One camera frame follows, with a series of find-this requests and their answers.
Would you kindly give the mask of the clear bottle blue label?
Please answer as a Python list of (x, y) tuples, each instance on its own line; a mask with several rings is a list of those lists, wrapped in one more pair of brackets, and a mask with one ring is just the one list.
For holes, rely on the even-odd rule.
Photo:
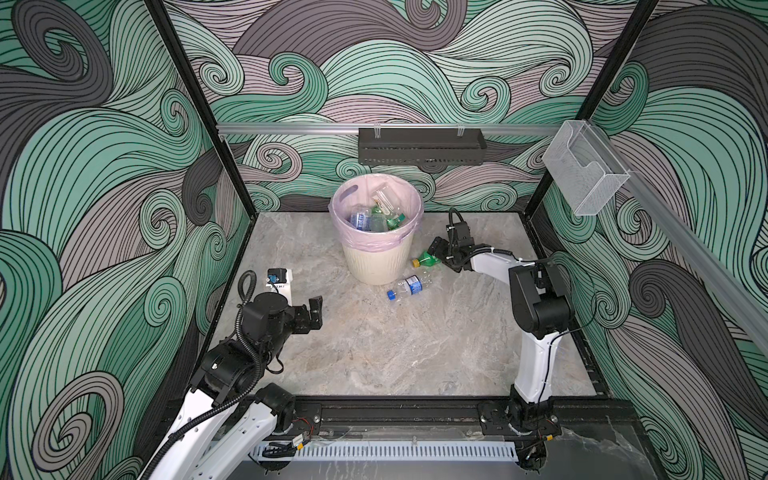
[(407, 297), (418, 295), (431, 285), (431, 278), (426, 274), (414, 274), (399, 280), (387, 293), (389, 301), (401, 301)]

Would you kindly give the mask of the clear square bottle green label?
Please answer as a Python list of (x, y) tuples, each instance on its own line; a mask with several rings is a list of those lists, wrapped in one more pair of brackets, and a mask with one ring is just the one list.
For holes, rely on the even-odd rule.
[(403, 210), (397, 193), (390, 185), (382, 184), (377, 187), (372, 198), (381, 212), (388, 217), (399, 216)]

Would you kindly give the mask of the green bottle yellow cap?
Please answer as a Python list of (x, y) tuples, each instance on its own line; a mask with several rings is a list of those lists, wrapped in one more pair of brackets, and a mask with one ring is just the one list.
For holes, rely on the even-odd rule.
[(404, 213), (393, 214), (386, 218), (386, 225), (389, 231), (400, 228), (407, 220)]

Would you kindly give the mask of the pepsi label clear bottle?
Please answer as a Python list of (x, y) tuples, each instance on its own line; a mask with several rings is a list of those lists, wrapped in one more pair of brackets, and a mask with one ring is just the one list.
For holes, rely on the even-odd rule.
[(366, 208), (359, 208), (354, 209), (352, 213), (349, 216), (349, 223), (350, 225), (358, 231), (363, 232), (370, 232), (371, 231), (371, 222), (372, 213), (369, 209)]

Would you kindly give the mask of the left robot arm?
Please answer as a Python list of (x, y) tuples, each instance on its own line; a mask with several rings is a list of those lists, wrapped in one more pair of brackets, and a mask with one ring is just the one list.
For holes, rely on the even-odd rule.
[(292, 280), (270, 268), (258, 292), (256, 273), (241, 275), (234, 330), (204, 355), (142, 478), (226, 479), (245, 459), (290, 460), (307, 447), (315, 424), (297, 414), (295, 396), (259, 384), (290, 336), (323, 325), (322, 298), (292, 304)]

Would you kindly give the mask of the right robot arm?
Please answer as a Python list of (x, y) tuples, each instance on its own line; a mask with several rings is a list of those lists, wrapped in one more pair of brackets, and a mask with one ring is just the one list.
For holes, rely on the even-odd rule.
[(510, 250), (477, 244), (454, 208), (448, 213), (446, 235), (436, 237), (428, 253), (457, 273), (474, 271), (509, 287), (513, 319), (524, 336), (507, 416), (524, 430), (548, 419), (556, 353), (574, 316), (559, 268), (549, 258), (524, 259)]

